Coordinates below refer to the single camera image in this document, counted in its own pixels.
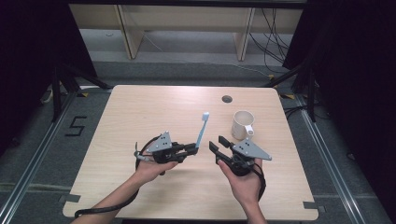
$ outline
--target hand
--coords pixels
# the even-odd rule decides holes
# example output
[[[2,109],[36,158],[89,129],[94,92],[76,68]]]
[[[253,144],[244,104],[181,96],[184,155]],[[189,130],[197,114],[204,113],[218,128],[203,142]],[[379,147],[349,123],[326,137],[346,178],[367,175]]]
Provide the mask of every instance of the hand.
[[[255,163],[262,167],[261,159],[255,159]],[[250,172],[248,175],[237,176],[224,161],[219,160],[218,165],[230,182],[233,196],[243,207],[258,203],[261,183],[256,174]]]
[[[177,165],[177,161],[170,161],[164,164],[159,164],[155,161],[140,161],[133,177],[138,180],[141,185],[144,185],[154,180],[160,173],[170,170]]]

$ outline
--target wrist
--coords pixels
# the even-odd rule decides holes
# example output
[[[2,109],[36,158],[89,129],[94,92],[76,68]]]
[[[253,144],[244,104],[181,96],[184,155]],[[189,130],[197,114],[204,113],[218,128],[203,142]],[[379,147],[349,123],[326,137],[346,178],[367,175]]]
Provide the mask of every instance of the wrist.
[[[129,179],[127,180],[127,183],[129,185],[138,187],[140,189],[140,187],[142,187],[143,185],[145,185],[148,181],[141,177],[140,175],[137,175],[136,173],[134,173],[133,175],[131,175],[131,177],[129,177]]]
[[[259,202],[243,202],[240,203],[245,212],[260,210]]]

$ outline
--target black strap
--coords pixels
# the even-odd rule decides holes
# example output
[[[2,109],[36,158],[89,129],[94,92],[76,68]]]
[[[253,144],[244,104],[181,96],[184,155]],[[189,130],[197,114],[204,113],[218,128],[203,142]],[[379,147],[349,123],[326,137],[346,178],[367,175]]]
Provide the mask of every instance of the black strap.
[[[131,202],[133,202],[134,199],[136,198],[138,192],[139,192],[139,189],[137,190],[137,192],[134,195],[132,195],[131,198],[129,198],[124,203],[120,203],[120,204],[117,204],[117,205],[114,205],[114,206],[109,206],[109,207],[104,207],[104,208],[90,208],[90,209],[78,210],[75,213],[75,218],[78,218],[81,215],[107,213],[107,212],[112,212],[112,211],[119,210],[119,209],[125,207],[126,205],[130,204]]]
[[[262,171],[262,168],[260,167],[260,165],[258,165],[257,163],[254,163],[254,165],[256,165],[257,167],[259,167],[260,172],[258,172],[257,170],[254,169],[254,167],[251,167],[251,171],[256,174],[259,179],[260,179],[260,191],[259,191],[259,200],[262,198],[262,195],[264,194],[265,188],[267,187],[266,182],[265,182],[265,178],[264,178],[264,172]]]

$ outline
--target wooden table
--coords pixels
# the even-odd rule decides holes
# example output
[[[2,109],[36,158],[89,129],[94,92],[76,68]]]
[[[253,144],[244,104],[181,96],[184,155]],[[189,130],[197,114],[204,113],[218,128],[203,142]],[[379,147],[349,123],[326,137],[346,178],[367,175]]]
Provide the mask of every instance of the wooden table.
[[[233,98],[224,103],[222,97]],[[209,141],[233,140],[233,113],[249,110],[255,116],[253,141],[272,157],[263,162],[267,188],[260,205],[269,220],[315,220],[317,209],[303,166],[274,89],[186,86],[117,86],[107,102],[70,194],[64,214],[90,208],[134,172],[134,144],[139,150],[154,136],[169,131],[172,141],[195,143],[210,112],[196,156],[143,186],[118,217],[169,219],[246,219],[233,197],[227,178],[215,164]],[[230,149],[220,151],[231,155]]]

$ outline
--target white mug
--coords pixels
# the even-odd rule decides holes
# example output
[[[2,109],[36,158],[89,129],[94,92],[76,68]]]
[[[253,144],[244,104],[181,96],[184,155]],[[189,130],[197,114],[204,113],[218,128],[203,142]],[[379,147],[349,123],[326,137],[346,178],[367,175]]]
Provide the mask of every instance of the white mug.
[[[231,135],[237,140],[251,139],[254,135],[253,122],[254,116],[250,112],[246,110],[236,111],[233,115]]]

